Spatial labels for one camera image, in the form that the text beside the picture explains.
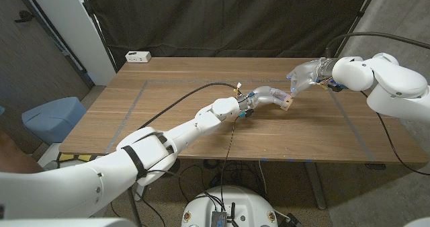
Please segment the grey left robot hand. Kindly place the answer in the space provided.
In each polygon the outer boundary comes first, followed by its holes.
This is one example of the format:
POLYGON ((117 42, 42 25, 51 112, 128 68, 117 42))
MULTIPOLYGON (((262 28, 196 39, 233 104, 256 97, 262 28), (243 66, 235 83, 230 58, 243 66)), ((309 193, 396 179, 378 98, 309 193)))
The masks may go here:
POLYGON ((287 110, 292 102, 290 94, 270 86, 261 86, 248 94, 239 93, 237 101, 240 108, 239 117, 249 117, 258 105, 274 103, 287 110))

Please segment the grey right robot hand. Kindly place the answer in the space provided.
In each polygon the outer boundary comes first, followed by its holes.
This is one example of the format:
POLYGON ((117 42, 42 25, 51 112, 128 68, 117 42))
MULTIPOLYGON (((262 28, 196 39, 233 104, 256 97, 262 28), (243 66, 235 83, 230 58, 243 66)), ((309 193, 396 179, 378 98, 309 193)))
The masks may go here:
POLYGON ((322 57, 296 66, 286 75, 286 78, 290 80, 291 96, 296 97, 311 84, 332 77, 336 62, 337 59, 322 57))

